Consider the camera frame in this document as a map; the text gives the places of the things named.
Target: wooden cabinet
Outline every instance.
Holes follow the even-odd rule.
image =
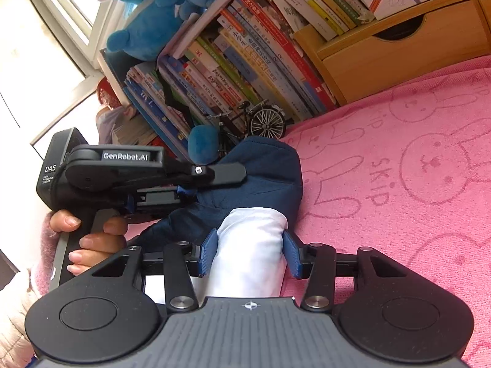
[[[344,105],[490,54],[490,26],[491,0],[430,0],[328,43],[311,26],[295,38]]]

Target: metal screw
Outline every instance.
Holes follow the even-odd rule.
[[[305,304],[312,309],[323,309],[329,305],[329,300],[324,296],[310,296],[306,298]]]
[[[170,305],[175,309],[187,309],[193,304],[193,299],[189,296],[176,296],[170,301]]]

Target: drawer handle cutout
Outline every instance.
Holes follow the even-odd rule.
[[[423,23],[425,15],[419,15],[408,19],[407,21],[398,23],[397,25],[391,26],[388,29],[382,30],[381,32],[374,34],[378,39],[386,41],[397,41],[405,39],[406,37],[412,36],[420,28]]]

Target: hand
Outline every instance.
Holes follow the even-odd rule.
[[[72,232],[80,226],[80,220],[68,210],[57,211],[50,220],[50,227],[55,232]],[[128,224],[123,217],[111,217],[104,223],[104,232],[88,234],[80,240],[79,250],[68,255],[73,263],[67,267],[73,275],[82,274],[94,265],[107,259],[113,253],[126,247],[124,234]]]

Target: bicycle wheel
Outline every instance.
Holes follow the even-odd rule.
[[[247,126],[249,135],[274,138],[279,140],[285,135],[286,122],[281,112],[269,105],[263,105],[262,109],[252,113]]]

